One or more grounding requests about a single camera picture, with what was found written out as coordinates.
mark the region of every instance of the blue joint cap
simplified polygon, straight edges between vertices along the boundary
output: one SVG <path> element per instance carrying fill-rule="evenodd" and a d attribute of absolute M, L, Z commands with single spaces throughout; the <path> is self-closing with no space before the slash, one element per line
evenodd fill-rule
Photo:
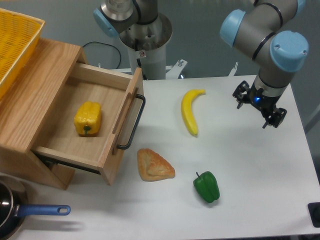
<path fill-rule="evenodd" d="M 241 24 L 245 11 L 240 9 L 232 11 L 222 23 L 220 29 L 220 37 L 230 46 L 233 47 L 237 37 L 237 33 Z"/>
<path fill-rule="evenodd" d="M 96 8 L 93 11 L 93 16 L 98 24 L 98 26 L 101 28 L 101 30 L 107 34 L 109 37 L 114 38 L 119 35 L 117 30 L 112 26 L 112 24 L 106 19 L 106 17 Z"/>
<path fill-rule="evenodd" d="M 300 13 L 306 5 L 307 0 L 297 0 L 296 14 Z"/>
<path fill-rule="evenodd" d="M 308 41 L 298 32 L 280 32 L 270 44 L 270 55 L 274 64 L 289 73 L 295 73 L 302 68 L 308 53 Z"/>

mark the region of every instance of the white table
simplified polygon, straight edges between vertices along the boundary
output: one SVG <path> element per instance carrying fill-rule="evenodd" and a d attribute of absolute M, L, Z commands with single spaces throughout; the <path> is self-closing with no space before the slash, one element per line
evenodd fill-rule
<path fill-rule="evenodd" d="M 12 239 L 190 240 L 320 233 L 308 203 L 320 187 L 289 86 L 277 106 L 288 113 L 279 128 L 262 129 L 261 113 L 237 109 L 232 97 L 255 76 L 144 82 L 147 103 L 132 146 L 114 185 L 77 170 L 68 190 L 27 181 L 32 203 L 68 204 L 68 216 L 29 216 Z M 181 99 L 206 89 L 193 103 L 199 134 L 192 137 L 181 117 Z M 175 168 L 174 179 L 141 180 L 137 151 L 150 148 Z M 207 204 L 193 180 L 211 171 L 220 199 Z"/>

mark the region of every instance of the metal pot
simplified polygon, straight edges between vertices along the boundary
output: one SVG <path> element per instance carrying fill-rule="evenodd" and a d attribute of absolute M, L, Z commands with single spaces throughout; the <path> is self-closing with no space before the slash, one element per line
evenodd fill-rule
<path fill-rule="evenodd" d="M 23 185 L 13 178 L 0 178 L 0 239 L 8 239 L 20 227 L 28 215 L 66 216 L 68 205 L 28 204 Z"/>

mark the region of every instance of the green bell pepper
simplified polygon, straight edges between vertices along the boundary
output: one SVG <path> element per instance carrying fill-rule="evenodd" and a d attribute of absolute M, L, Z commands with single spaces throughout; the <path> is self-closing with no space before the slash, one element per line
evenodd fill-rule
<path fill-rule="evenodd" d="M 201 175 L 196 172 L 196 175 L 198 177 L 193 181 L 193 185 L 198 194 L 207 203 L 213 203 L 214 200 L 218 200 L 220 192 L 215 176 L 210 171 L 206 171 Z"/>

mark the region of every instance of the wooden cabinet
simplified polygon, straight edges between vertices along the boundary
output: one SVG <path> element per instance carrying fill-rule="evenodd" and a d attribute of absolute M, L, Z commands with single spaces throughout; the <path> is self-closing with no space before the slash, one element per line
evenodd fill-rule
<path fill-rule="evenodd" d="M 86 101 L 101 104 L 94 137 L 74 127 Z M 41 38 L 0 101 L 0 172 L 66 189 L 76 167 L 111 185 L 124 154 L 119 145 L 132 139 L 144 103 L 140 68 L 132 76 L 90 66 L 80 46 Z"/>

